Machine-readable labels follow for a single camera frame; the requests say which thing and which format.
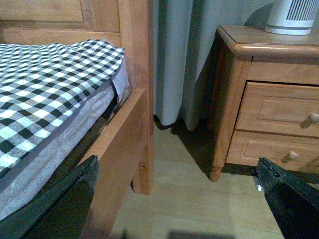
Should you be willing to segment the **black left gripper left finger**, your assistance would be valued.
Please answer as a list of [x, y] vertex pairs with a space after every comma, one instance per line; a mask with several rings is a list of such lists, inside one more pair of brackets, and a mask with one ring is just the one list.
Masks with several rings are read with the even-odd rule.
[[77, 239], [99, 175], [96, 155], [0, 222], [2, 239]]

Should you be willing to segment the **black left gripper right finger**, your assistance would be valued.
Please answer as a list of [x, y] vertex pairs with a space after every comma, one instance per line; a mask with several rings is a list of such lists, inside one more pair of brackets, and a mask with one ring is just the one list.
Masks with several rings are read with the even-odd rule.
[[319, 190], [267, 158], [256, 167], [268, 206], [286, 239], [319, 237]]

